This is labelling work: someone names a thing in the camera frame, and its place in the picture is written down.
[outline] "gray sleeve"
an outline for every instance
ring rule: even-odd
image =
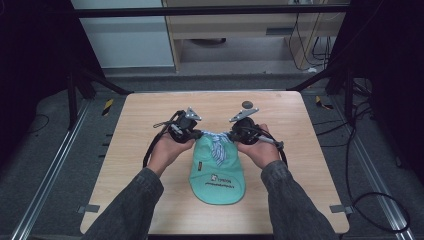
[[[268,164],[261,178],[268,190],[274,239],[338,239],[282,161]]]
[[[144,168],[100,214],[82,239],[146,239],[162,193],[159,177]]]

